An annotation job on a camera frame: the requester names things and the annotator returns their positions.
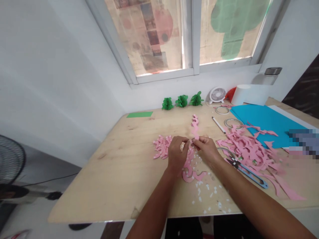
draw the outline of pen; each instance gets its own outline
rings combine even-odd
[[[215,123],[217,124],[217,126],[221,129],[221,131],[226,134],[226,131],[220,126],[220,124],[217,122],[217,120],[215,120],[215,118],[212,116],[212,119],[215,121]]]

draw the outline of window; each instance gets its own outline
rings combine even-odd
[[[282,0],[87,0],[130,84],[257,64]]]

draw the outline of green paper cutout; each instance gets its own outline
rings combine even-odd
[[[210,16],[215,32],[225,33],[221,57],[238,56],[246,31],[253,30],[264,19],[270,0],[217,0]]]
[[[187,95],[182,95],[178,97],[178,100],[175,101],[175,103],[177,104],[178,107],[184,108],[185,106],[187,106],[187,99],[188,99]]]
[[[135,113],[128,114],[126,118],[151,117],[152,114],[153,114],[153,111],[150,111],[150,112],[135,112]]]
[[[199,91],[196,95],[194,95],[193,97],[192,97],[192,99],[190,100],[190,105],[192,105],[192,106],[198,106],[198,105],[202,105],[201,104],[201,102],[202,101],[204,101],[201,97],[200,97],[200,94],[201,94],[202,92],[201,91]]]
[[[169,98],[164,98],[162,106],[163,106],[162,110],[170,110],[170,109],[173,109],[174,106],[173,106],[173,104],[172,104],[172,98],[171,98],[171,97],[169,97]]]

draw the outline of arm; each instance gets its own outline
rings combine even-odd
[[[206,164],[228,190],[236,205],[265,238],[316,238],[290,212],[272,199],[219,154],[212,139],[194,140]]]
[[[180,145],[185,142],[183,151]],[[176,136],[168,148],[168,166],[126,239],[160,238],[167,218],[174,183],[185,164],[189,139]]]

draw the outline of small fan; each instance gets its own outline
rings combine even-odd
[[[210,104],[213,103],[213,102],[222,102],[222,103],[224,103],[225,96],[226,96],[225,89],[217,86],[217,87],[213,88],[209,92],[209,98],[210,98],[209,103]]]

